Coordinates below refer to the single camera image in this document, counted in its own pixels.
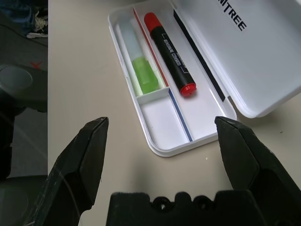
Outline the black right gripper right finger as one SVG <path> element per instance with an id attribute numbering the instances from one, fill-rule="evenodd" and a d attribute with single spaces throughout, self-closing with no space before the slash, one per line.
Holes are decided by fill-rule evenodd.
<path id="1" fill-rule="evenodd" d="M 301 224 L 301 190 L 278 158 L 246 125 L 217 116 L 223 165 L 232 188 L 252 193 L 269 226 Z"/>

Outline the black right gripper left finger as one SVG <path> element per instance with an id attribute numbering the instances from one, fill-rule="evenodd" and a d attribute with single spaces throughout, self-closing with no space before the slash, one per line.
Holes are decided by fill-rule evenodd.
<path id="1" fill-rule="evenodd" d="M 55 161 L 24 226 L 77 226 L 96 201 L 108 117 L 88 122 Z"/>

